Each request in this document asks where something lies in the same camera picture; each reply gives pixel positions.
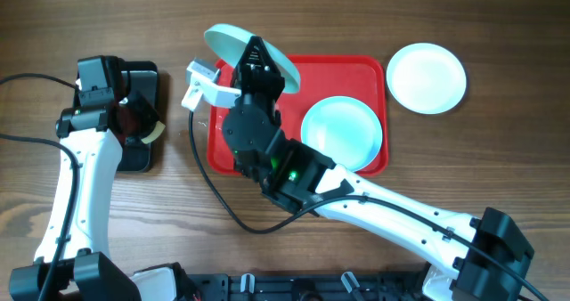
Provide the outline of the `green yellow sponge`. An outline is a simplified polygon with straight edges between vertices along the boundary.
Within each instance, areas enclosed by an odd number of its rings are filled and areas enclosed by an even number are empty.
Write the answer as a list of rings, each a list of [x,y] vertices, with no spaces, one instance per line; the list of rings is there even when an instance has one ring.
[[[165,128],[166,126],[162,122],[157,121],[152,130],[149,133],[147,133],[144,137],[140,138],[141,142],[144,144],[149,144],[154,142],[161,136]]]

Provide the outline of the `light blue plate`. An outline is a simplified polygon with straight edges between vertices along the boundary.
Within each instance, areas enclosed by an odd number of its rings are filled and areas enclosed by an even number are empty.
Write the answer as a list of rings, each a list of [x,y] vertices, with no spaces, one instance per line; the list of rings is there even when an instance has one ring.
[[[204,38],[209,48],[227,64],[235,67],[254,34],[237,26],[218,23],[207,29]],[[285,79],[283,92],[297,94],[301,77],[293,62],[274,45],[264,40],[265,48]]]
[[[303,144],[356,172],[379,155],[384,132],[378,116],[364,102],[331,96],[307,111],[300,136]]]

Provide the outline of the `white plate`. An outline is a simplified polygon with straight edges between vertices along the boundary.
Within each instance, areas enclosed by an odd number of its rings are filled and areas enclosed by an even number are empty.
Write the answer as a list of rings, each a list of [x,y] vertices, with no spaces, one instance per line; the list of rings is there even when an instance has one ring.
[[[406,45],[387,65],[389,92],[407,110],[436,115],[452,110],[464,98],[468,78],[459,58],[431,43]]]

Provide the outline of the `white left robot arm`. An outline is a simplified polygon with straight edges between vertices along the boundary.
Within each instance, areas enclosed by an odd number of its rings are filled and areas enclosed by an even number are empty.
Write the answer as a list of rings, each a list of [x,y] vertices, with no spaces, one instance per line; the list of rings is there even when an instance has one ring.
[[[57,122],[61,169],[53,211],[33,264],[12,271],[14,300],[199,300],[200,290],[178,263],[133,276],[109,257],[110,195],[121,139],[154,141],[164,126],[138,92],[108,103],[65,109]]]

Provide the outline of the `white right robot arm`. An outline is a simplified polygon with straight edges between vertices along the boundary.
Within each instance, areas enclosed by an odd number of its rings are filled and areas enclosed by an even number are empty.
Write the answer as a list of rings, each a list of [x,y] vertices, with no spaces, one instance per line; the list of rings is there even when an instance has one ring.
[[[421,292],[433,300],[515,300],[529,288],[530,242],[503,212],[482,217],[409,199],[348,171],[281,130],[275,104],[299,85],[297,68],[261,37],[246,34],[218,55],[239,91],[224,119],[235,169],[292,218],[314,212],[361,227],[429,265]]]

